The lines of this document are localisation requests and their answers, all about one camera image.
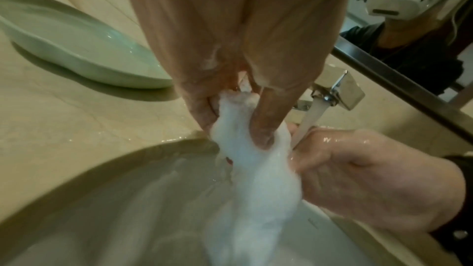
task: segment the sink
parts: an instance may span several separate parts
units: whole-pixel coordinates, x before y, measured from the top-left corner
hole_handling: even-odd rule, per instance
[[[35,217],[41,213],[28,213],[34,230],[10,240],[13,245],[0,265],[209,265],[200,234],[231,194],[224,166],[215,163],[216,153],[210,142],[184,141],[146,150],[135,162],[128,159],[125,168],[114,168],[120,159],[98,166],[82,182],[52,192],[62,198],[85,188],[81,196],[42,212],[40,220]],[[101,184],[87,182],[98,177]],[[318,207],[301,202],[271,265],[375,264]]]

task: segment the running water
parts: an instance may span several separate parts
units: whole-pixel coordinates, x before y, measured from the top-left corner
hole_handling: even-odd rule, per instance
[[[328,101],[325,101],[322,98],[314,98],[312,106],[302,119],[301,125],[297,128],[296,133],[292,136],[291,148],[294,149],[298,145],[307,131],[315,125],[318,119],[320,119],[329,107],[330,103]]]

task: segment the white sink basin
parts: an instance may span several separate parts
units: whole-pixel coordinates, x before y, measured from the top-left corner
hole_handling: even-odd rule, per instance
[[[49,217],[1,265],[209,265],[200,233],[230,194],[214,158],[209,150],[135,168]],[[320,209],[301,203],[271,265],[374,263]]]

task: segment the person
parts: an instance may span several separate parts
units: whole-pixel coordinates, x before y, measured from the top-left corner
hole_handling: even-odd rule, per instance
[[[347,4],[131,2],[150,47],[203,130],[217,119],[220,91],[236,89],[238,71],[248,72],[253,91],[261,94],[249,130],[262,150],[271,147],[274,130],[322,71]],[[469,163],[435,158],[369,131],[329,129],[313,129],[291,161],[309,202],[394,231],[432,232],[463,261],[472,248],[465,221],[473,213]]]
[[[448,41],[437,32],[443,5],[412,20],[385,18],[379,24],[355,26],[340,36],[438,96],[464,70],[463,62],[449,52]]]

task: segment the wrist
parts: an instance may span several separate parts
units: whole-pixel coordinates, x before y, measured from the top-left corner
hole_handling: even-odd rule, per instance
[[[439,184],[439,201],[429,231],[449,223],[462,210],[466,197],[466,182],[460,168],[450,160],[439,159],[444,168],[444,180]]]

